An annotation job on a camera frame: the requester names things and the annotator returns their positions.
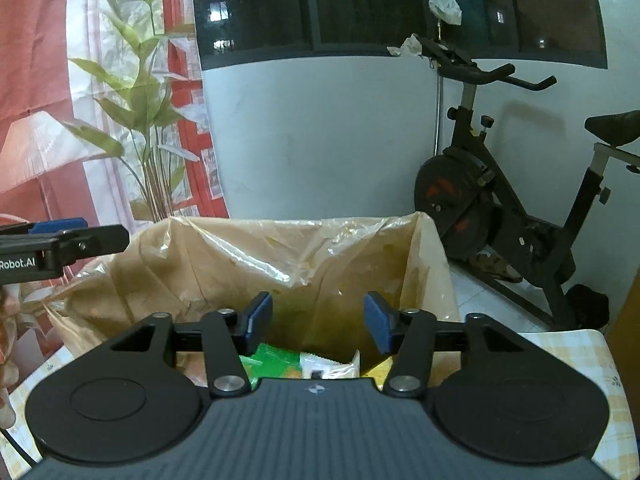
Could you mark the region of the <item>green snack packet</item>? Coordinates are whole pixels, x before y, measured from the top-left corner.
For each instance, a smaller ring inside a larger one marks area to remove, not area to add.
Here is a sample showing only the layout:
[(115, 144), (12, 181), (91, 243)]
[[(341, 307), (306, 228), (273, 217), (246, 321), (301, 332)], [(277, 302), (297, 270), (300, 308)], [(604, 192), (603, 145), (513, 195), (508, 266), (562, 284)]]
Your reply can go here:
[(299, 353), (273, 347), (270, 344), (260, 344), (252, 356), (241, 356), (240, 360), (253, 389), (264, 378), (299, 379), (302, 377)]

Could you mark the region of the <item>white cracker packet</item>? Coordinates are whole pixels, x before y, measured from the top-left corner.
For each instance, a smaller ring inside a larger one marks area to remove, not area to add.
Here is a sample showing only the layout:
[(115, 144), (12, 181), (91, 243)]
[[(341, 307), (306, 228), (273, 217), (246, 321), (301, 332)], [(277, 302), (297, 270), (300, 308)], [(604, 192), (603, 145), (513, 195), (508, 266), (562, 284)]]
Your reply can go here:
[(350, 379), (360, 376), (360, 352), (356, 351), (347, 363), (339, 363), (311, 353), (299, 355), (300, 371), (304, 379)]

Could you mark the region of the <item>yellow snack packet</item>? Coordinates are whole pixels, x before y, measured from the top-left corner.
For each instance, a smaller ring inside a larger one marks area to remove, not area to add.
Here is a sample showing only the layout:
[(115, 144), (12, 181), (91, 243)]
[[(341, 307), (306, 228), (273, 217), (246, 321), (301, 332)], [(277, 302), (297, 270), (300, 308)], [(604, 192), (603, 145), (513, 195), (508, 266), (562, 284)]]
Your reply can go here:
[(371, 378), (374, 381), (376, 388), (378, 388), (378, 390), (383, 390), (384, 382), (386, 381), (388, 374), (390, 374), (393, 364), (394, 359), (387, 358), (382, 363), (365, 372), (362, 377)]

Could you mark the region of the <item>red printed curtain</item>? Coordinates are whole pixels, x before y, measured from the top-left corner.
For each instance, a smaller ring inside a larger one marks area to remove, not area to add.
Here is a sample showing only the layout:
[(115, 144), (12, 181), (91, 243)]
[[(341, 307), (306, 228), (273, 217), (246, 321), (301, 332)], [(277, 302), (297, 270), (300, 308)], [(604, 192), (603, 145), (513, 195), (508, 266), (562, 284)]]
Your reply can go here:
[(193, 0), (1, 0), (1, 222), (224, 218)]

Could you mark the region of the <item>checkered yellow tablecloth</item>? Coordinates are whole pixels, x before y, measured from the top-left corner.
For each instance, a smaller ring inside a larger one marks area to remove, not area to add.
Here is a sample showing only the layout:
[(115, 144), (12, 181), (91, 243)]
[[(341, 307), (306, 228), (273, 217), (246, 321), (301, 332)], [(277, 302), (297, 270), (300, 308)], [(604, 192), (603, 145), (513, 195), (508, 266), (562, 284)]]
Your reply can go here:
[[(637, 478), (639, 455), (634, 423), (620, 374), (602, 334), (595, 330), (578, 330), (525, 333), (523, 337), (578, 370), (601, 388), (608, 399), (610, 418), (593, 459), (616, 479)], [(26, 398), (41, 379), (68, 364), (73, 358), (73, 353), (62, 344), (57, 344), (53, 352), (42, 353), (36, 347), (33, 332), (21, 336), (12, 351), (11, 359), (20, 371), (20, 382), (4, 395), (11, 401), (16, 414), (16, 421), (9, 429), (9, 435), (34, 460), (39, 460), (40, 454), (26, 427)]]

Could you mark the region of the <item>dark window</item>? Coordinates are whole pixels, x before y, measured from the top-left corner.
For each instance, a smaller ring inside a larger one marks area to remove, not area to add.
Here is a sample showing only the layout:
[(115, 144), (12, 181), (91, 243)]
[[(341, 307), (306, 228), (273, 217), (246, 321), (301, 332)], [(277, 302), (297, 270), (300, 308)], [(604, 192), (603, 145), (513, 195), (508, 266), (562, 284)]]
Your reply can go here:
[(202, 64), (384, 56), (411, 35), (472, 58), (608, 64), (599, 0), (194, 0)]

